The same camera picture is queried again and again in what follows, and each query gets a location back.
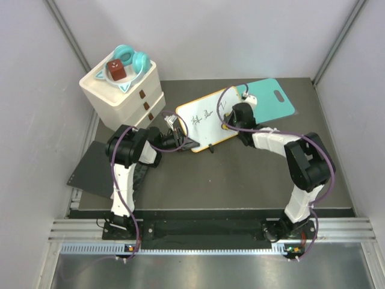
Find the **yellow-framed whiteboard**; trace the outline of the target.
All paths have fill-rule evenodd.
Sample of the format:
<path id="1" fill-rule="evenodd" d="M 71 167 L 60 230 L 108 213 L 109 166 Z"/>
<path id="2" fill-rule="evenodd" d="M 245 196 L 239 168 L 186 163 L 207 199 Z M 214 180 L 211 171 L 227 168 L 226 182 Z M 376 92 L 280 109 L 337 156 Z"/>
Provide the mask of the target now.
<path id="1" fill-rule="evenodd" d="M 198 153 L 210 145 L 217 145 L 238 133 L 222 128 L 220 117 L 229 114 L 232 107 L 241 101 L 236 87 L 232 86 L 222 95 L 222 90 L 198 98 L 176 108 L 183 120 L 182 129 L 188 137 L 200 144 L 191 150 Z"/>

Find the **yellow bone-shaped eraser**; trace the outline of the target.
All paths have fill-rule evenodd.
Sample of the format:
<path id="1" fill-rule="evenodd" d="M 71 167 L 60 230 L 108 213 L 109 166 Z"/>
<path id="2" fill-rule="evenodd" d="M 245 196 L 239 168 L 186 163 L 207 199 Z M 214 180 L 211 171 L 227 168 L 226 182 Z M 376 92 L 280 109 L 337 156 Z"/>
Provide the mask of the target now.
<path id="1" fill-rule="evenodd" d="M 227 126 L 229 124 L 229 119 L 230 119 L 230 113 L 225 113 L 223 115 L 223 122 L 222 122 L 222 125 L 221 125 L 222 129 L 229 130 L 229 128 Z"/>

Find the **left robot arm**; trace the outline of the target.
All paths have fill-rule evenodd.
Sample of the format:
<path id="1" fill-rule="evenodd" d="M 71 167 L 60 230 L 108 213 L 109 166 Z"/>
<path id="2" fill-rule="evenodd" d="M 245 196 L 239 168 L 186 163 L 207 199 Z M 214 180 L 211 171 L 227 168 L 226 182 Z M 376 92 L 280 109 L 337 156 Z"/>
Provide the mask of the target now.
<path id="1" fill-rule="evenodd" d="M 114 187 L 111 212 L 119 217 L 130 217 L 134 212 L 134 172 L 138 165 L 157 167 L 162 152 L 199 146 L 200 143 L 188 137 L 181 128 L 169 129 L 163 134 L 154 126 L 137 129 L 121 125 L 105 147 Z"/>

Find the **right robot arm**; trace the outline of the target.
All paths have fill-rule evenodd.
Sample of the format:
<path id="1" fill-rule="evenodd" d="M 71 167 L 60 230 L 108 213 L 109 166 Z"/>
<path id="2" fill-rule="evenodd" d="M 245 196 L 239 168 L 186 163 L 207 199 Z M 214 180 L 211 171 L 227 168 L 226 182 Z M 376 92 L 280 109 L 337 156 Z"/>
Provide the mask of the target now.
<path id="1" fill-rule="evenodd" d="M 223 128 L 237 131 L 245 146 L 286 158 L 294 188 L 280 229 L 285 237 L 295 238 L 302 232 L 318 193 L 336 172 L 320 136 L 315 132 L 305 135 L 281 132 L 260 125 L 246 102 L 234 105 L 232 111 L 223 116 Z"/>

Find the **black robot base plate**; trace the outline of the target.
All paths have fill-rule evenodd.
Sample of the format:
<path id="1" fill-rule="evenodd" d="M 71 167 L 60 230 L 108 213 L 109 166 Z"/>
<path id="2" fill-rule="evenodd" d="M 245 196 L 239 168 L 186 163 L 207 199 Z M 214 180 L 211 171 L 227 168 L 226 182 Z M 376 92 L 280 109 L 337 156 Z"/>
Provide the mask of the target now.
<path id="1" fill-rule="evenodd" d="M 289 239 L 304 246 L 315 233 L 314 223 L 285 232 L 277 220 L 261 219 L 146 219 L 138 222 L 136 233 L 133 221 L 123 228 L 113 223 L 105 225 L 104 240 L 135 241 L 142 250 L 246 250 L 269 249 L 274 241 Z"/>

